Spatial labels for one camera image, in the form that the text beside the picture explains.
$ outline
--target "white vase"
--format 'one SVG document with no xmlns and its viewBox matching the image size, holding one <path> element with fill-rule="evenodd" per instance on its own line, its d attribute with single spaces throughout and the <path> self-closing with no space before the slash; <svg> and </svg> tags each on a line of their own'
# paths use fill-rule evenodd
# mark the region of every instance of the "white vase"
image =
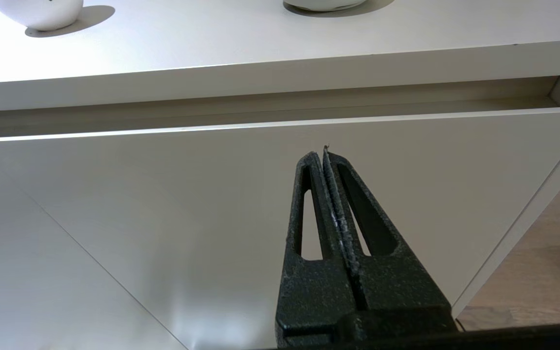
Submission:
<svg viewBox="0 0 560 350">
<path fill-rule="evenodd" d="M 338 11 L 358 6 L 366 0 L 285 0 L 287 4 L 310 11 Z"/>
<path fill-rule="evenodd" d="M 77 20 L 83 0 L 0 0 L 0 11 L 16 22 L 37 29 L 54 31 Z"/>
</svg>

